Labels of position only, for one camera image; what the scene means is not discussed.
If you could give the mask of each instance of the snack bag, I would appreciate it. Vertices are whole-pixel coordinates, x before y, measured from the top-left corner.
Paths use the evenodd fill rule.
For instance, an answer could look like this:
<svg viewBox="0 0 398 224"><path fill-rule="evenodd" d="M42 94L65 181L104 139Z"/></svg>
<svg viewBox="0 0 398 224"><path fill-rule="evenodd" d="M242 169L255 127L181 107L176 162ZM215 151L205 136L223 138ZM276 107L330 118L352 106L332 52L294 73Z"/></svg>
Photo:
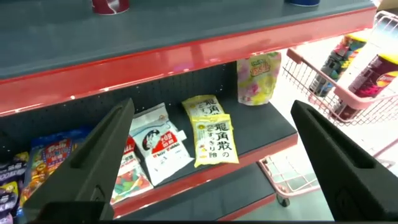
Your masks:
<svg viewBox="0 0 398 224"><path fill-rule="evenodd" d="M24 189L21 194L21 207L73 150L83 143L90 131L85 128L76 129L32 141Z"/></svg>
<svg viewBox="0 0 398 224"><path fill-rule="evenodd" d="M195 167L221 162L239 163L229 114L193 117Z"/></svg>
<svg viewBox="0 0 398 224"><path fill-rule="evenodd" d="M0 164L0 223L12 223L12 217L20 210L19 197L28 158L28 153L22 152L12 161Z"/></svg>
<svg viewBox="0 0 398 224"><path fill-rule="evenodd" d="M274 93L281 60L279 52L238 60L238 101L249 106L268 103Z"/></svg>
<svg viewBox="0 0 398 224"><path fill-rule="evenodd" d="M194 96L182 102L189 119L195 116L224 114L224 110L214 95Z"/></svg>
<svg viewBox="0 0 398 224"><path fill-rule="evenodd" d="M145 158L154 186L193 160L178 138L164 103L155 108L139 113L132 120L129 132Z"/></svg>
<svg viewBox="0 0 398 224"><path fill-rule="evenodd" d="M154 188L139 164L134 146L134 140L129 136L112 193L111 205Z"/></svg>

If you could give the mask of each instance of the pegboard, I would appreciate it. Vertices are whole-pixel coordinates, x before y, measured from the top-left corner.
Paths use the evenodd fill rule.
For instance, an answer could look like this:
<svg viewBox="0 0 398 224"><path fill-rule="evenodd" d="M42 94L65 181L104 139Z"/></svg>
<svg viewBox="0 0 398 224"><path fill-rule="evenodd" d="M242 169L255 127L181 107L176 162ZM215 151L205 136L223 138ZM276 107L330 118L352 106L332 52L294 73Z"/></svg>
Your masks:
<svg viewBox="0 0 398 224"><path fill-rule="evenodd" d="M164 102L180 105L196 95L236 95L236 63L226 63L0 118L0 158L30 150L33 138L82 126L94 127L120 101L132 98L136 113Z"/></svg>

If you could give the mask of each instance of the yellow candy bag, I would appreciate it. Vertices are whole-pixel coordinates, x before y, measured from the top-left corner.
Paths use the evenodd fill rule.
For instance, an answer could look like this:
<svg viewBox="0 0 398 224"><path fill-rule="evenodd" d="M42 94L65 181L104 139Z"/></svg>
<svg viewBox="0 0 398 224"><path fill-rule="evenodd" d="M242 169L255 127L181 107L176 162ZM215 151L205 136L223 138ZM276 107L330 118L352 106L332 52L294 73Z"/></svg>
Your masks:
<svg viewBox="0 0 398 224"><path fill-rule="evenodd" d="M192 118L195 139L195 167L207 164L239 163L229 114Z"/></svg>
<svg viewBox="0 0 398 224"><path fill-rule="evenodd" d="M215 95L194 96L182 102L183 107L188 113L189 119L196 116L209 116L224 114L224 110Z"/></svg>

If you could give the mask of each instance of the white package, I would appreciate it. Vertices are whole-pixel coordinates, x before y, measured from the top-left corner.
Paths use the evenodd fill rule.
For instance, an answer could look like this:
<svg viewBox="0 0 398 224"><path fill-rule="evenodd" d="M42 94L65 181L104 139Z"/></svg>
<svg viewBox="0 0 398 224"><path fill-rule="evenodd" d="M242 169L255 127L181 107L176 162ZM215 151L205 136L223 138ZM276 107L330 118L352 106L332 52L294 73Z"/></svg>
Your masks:
<svg viewBox="0 0 398 224"><path fill-rule="evenodd" d="M137 114L129 134L145 159L154 186L193 160L169 120L164 103Z"/></svg>

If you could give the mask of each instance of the metal wire basket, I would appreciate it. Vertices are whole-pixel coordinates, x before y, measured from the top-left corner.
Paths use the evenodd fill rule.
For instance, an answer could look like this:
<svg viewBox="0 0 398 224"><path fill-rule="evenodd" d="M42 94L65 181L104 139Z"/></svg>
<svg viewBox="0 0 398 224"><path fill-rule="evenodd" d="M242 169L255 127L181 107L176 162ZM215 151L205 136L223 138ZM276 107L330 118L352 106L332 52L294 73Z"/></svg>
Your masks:
<svg viewBox="0 0 398 224"><path fill-rule="evenodd" d="M395 162L381 159L381 155L398 143L396 131L394 128L384 129L383 138L381 138L380 135L375 134L374 130L385 128L383 121L398 118L398 92L395 91L398 90L398 81L390 84L389 88L383 90L376 98L360 98L350 92L347 87L377 53L391 47L392 41L398 43L398 17L381 11L375 16L374 29L369 31L371 37L366 46L338 82L318 69L328 54L326 50L325 57L322 57L319 54L320 51L314 50L322 47L322 43L311 46L307 52L301 47L298 47L297 51L288 49L286 61L282 62L280 74L282 77L278 79L278 85L283 86L283 90L278 94L284 94L283 101L298 99L312 104L370 155L390 168ZM305 55L313 54L314 58L307 59L298 51L304 51ZM316 96L310 90L310 85L314 83L317 76L326 79L333 86L324 97ZM353 119L341 119L340 114L336 112L336 107L342 104L359 110L359 113ZM278 202L284 207L290 204L290 197L320 188L301 141L298 146L264 158L260 164L277 191Z"/></svg>

